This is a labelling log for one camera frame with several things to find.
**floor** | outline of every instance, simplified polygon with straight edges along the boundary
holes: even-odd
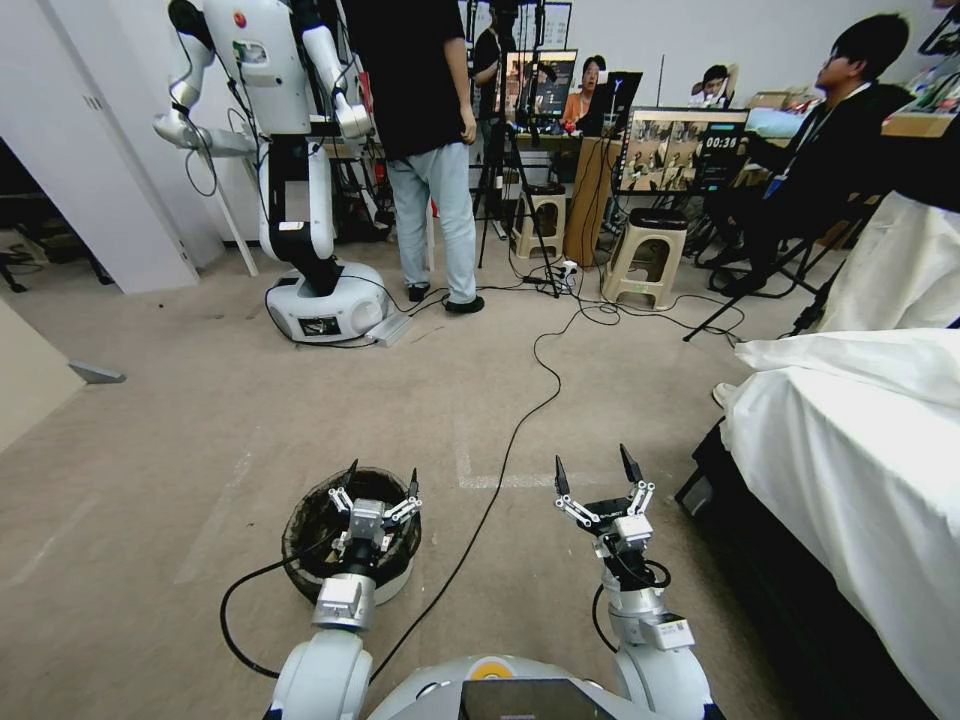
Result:
[[[402,297],[394,247],[342,255],[373,264]],[[82,263],[25,278],[22,295],[0,290],[65,354],[128,376],[85,388],[0,456],[0,714],[259,717],[272,684],[225,647],[221,594],[279,557],[297,500],[354,458],[403,477],[418,468],[424,501],[411,579],[366,637],[379,661],[463,552],[515,423],[556,388],[531,347],[567,323],[570,297],[486,290],[479,315],[435,305],[391,348],[296,347],[263,309],[281,268],[257,259],[257,278],[233,252],[174,292],[123,296]],[[485,260],[482,284],[514,284],[503,243],[488,243]],[[676,290],[705,293],[704,282],[684,265]],[[596,271],[585,286],[595,297]],[[808,300],[748,299],[736,332],[776,337]],[[682,298],[669,317],[695,324],[712,307]],[[795,717],[672,499],[719,418],[710,388],[746,376],[723,337],[687,344],[683,332],[662,317],[616,327],[578,317],[541,341],[562,392],[520,430],[471,556],[371,687],[368,709],[415,667],[464,654],[528,656],[611,684],[590,623],[600,565],[553,507],[552,470],[559,453],[581,501],[623,494],[622,442],[657,484],[649,555],[673,573],[668,604],[692,623],[716,701],[730,718]],[[279,668],[309,638],[310,613],[276,572],[236,594],[230,622],[249,655]]]

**shoe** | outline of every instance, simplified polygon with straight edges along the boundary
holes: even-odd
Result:
[[[713,386],[713,390],[710,391],[710,396],[713,398],[713,401],[720,406],[721,410],[726,409],[727,400],[730,399],[730,396],[736,391],[737,386],[732,383],[717,383]]]
[[[407,287],[407,297],[410,298],[410,302],[423,302],[423,298],[426,297],[427,290],[430,289],[430,283],[426,285],[409,285]]]
[[[708,270],[718,270],[724,265],[740,262],[747,259],[747,251],[742,247],[725,247],[715,257],[710,258],[703,263],[703,267]]]
[[[720,289],[720,294],[724,297],[741,297],[756,292],[757,290],[762,290],[766,284],[766,277],[750,272],[742,278],[734,280],[729,285],[725,285]]]
[[[469,313],[480,312],[483,310],[483,298],[477,295],[473,300],[468,303],[452,303],[447,302],[444,304],[447,312],[452,312],[456,315],[468,315]]]

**hand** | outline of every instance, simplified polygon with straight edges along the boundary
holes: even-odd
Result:
[[[463,120],[463,132],[460,133],[460,139],[467,145],[473,145],[473,141],[477,139],[477,121],[473,117],[473,108],[469,105],[461,105],[460,119]]]

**trash can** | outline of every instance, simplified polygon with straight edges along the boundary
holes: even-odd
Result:
[[[337,512],[328,491],[338,485],[346,473],[347,470],[338,472],[311,489],[297,503],[283,531],[284,559],[321,541],[304,557],[284,565],[291,582],[311,603],[317,602],[323,579],[337,571],[333,541],[347,529],[350,518]],[[407,486],[387,470],[360,467],[347,487],[347,493],[354,500],[382,500],[389,508],[406,499]],[[395,532],[398,537],[390,543],[374,570],[373,579],[377,583],[374,600],[377,605],[382,605],[400,592],[410,576],[413,556],[420,547],[420,514],[414,515]]]

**white robot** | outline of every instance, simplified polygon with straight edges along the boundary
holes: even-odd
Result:
[[[388,314],[383,280],[371,267],[337,263],[333,255],[330,162],[323,147],[331,124],[313,125],[308,92],[328,108],[345,139],[372,129],[363,105],[345,95],[345,70],[330,30],[312,0],[190,0],[168,7],[175,31],[170,110],[154,129],[178,147],[212,157],[256,158],[260,246],[299,272],[280,279],[266,297],[277,327],[291,340],[328,343],[359,337]],[[249,102],[250,133],[207,129],[190,119],[204,70],[219,57],[233,89]],[[285,182],[306,179],[309,218],[286,217]]]
[[[643,481],[640,468],[622,445],[620,453],[633,485],[626,497],[581,505],[570,497],[558,457],[555,501],[557,508],[594,536],[594,549],[605,566],[602,583],[610,598],[610,622],[620,641],[613,657],[617,694],[555,665],[510,655],[472,656],[417,670],[367,716],[370,720],[722,720],[703,669],[690,650],[694,640],[689,623],[663,604],[669,574],[643,555],[653,535],[644,511],[654,485]],[[335,543],[339,571],[323,582],[317,598],[313,624],[320,631],[287,657],[265,715],[270,720],[360,717],[372,666],[360,638],[370,629],[375,609],[372,569],[397,529],[420,511],[422,502],[416,470],[407,499],[392,508],[379,501],[351,500],[347,490],[356,465],[339,487],[330,490],[338,510],[349,516],[349,524]],[[662,579],[653,567],[660,569]],[[598,590],[594,612],[599,595]]]

